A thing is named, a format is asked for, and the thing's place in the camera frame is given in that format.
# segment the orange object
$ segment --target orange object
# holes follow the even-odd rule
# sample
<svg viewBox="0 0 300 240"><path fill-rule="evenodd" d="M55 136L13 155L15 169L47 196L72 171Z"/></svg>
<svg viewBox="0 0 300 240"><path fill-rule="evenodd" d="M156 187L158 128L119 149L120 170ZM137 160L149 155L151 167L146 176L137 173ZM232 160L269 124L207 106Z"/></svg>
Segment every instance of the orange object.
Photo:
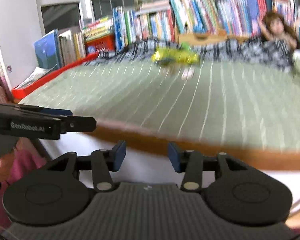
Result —
<svg viewBox="0 0 300 240"><path fill-rule="evenodd" d="M64 71L74 68L78 65L81 65L83 62L90 61L98 57L99 53L93 53L89 54L85 58L81 58L71 64L68 64L60 69L57 69L51 73L48 73L47 75L43 76L42 78L38 79L37 81L33 82L31 85L25 87L25 88L19 88L19 89L12 89L11 93L15 99L23 99L27 95L31 94L33 91L35 91L37 88L43 86L45 83L49 82L50 80L56 78L58 75L63 73Z"/></svg>
<svg viewBox="0 0 300 240"><path fill-rule="evenodd" d="M92 41L87 41L84 44L87 53L89 53L90 51L97 52L103 50L115 51L114 34L109 34Z"/></svg>

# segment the red bed rail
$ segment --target red bed rail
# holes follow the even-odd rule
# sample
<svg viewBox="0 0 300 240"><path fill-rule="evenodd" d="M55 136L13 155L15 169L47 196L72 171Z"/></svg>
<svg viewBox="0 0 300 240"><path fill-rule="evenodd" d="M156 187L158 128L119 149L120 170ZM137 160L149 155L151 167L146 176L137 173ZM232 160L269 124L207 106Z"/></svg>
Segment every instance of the red bed rail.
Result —
<svg viewBox="0 0 300 240"><path fill-rule="evenodd" d="M27 95L31 94L33 91L35 91L37 88L43 86L45 83L49 82L50 80L56 78L58 75L60 75L62 72L70 69L70 68L74 68L78 65L81 65L82 63L86 62L86 61L90 61L90 60L94 60L95 58L97 58L99 55L99 52L95 52L92 54L87 55L87 57L85 58L81 58L79 60L74 61L71 64L68 64L58 70L55 70L45 76L43 76L42 78L38 79L37 81L33 82L32 84L30 84L29 86L25 87L25 88L19 88L19 89L15 89L13 88L11 90L11 93L13 95L13 97L15 99L23 99L25 98Z"/></svg>

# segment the wooden bed frame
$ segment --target wooden bed frame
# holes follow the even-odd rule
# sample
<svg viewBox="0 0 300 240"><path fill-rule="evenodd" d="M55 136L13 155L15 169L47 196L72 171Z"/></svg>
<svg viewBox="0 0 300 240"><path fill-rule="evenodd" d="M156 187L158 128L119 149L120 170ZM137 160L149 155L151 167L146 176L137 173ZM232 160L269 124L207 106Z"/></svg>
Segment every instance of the wooden bed frame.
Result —
<svg viewBox="0 0 300 240"><path fill-rule="evenodd" d="M173 138L158 138L152 135L142 135L133 131L123 131L98 125L94 132L86 133L97 139L116 143L125 140L127 147L158 155L167 155L169 142L175 142L184 150L198 150L207 156L215 156L219 152L226 152L250 166L259 170L272 171L300 171L300 152L285 151L281 153L275 149L252 149L231 146L217 146L206 142L193 142Z"/></svg>

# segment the yellow toy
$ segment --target yellow toy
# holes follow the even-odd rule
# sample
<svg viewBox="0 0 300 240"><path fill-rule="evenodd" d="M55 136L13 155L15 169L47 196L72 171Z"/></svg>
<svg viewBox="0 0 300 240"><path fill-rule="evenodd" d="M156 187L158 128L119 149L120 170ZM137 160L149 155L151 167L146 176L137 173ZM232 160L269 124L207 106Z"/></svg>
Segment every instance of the yellow toy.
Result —
<svg viewBox="0 0 300 240"><path fill-rule="evenodd" d="M200 62L199 56L194 52L171 48L157 48L151 59L156 64L161 65L167 65L172 62L192 65Z"/></svg>

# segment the patterned blanket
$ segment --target patterned blanket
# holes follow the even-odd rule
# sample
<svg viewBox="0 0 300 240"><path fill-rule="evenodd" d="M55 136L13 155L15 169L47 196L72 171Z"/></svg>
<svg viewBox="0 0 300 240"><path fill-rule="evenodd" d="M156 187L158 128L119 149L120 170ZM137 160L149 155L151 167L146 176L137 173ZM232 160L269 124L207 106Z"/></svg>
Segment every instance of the patterned blanket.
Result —
<svg viewBox="0 0 300 240"><path fill-rule="evenodd" d="M122 62L123 60L145 60L151 57L157 47L179 48L176 43L144 40L126 47L119 53L102 52L93 64L109 64L113 62ZM283 72L289 72L292 67L292 53L283 40L262 41L260 37L248 39L243 43L238 43L236 39L227 39L226 41L204 46L194 46L192 50L200 55L201 60L217 61L246 61L252 64L264 64L269 67L275 67Z"/></svg>

